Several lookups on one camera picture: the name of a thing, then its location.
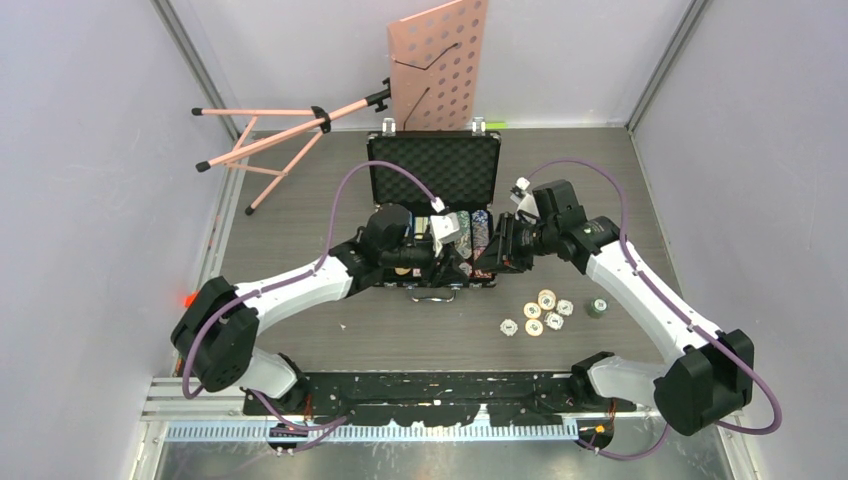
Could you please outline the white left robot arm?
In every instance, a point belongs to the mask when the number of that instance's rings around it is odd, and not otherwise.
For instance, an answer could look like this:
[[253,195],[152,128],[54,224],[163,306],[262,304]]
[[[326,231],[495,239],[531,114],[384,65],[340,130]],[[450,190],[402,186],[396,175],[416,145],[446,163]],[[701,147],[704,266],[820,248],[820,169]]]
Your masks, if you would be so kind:
[[206,281],[171,334],[185,360],[184,395],[237,387],[268,396],[284,414],[298,412],[307,398],[299,371],[286,356],[257,347],[257,338],[284,319],[377,286],[397,268],[431,273],[454,266],[458,215],[439,213],[428,223],[430,236],[417,245],[412,213],[384,205],[353,238],[300,268],[247,283]]

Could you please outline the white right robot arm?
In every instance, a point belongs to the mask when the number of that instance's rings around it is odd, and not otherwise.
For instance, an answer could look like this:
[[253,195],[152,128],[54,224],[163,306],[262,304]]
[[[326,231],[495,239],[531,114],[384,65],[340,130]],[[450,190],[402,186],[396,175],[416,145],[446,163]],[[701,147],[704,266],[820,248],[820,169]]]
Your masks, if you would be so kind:
[[536,188],[519,178],[515,213],[499,217],[478,259],[486,273],[523,273],[537,257],[555,255],[601,286],[648,335],[659,364],[600,352],[572,367],[571,397],[584,410],[621,399],[657,410],[679,434],[691,436],[752,400],[754,344],[696,313],[637,255],[619,226],[590,219],[572,184]]

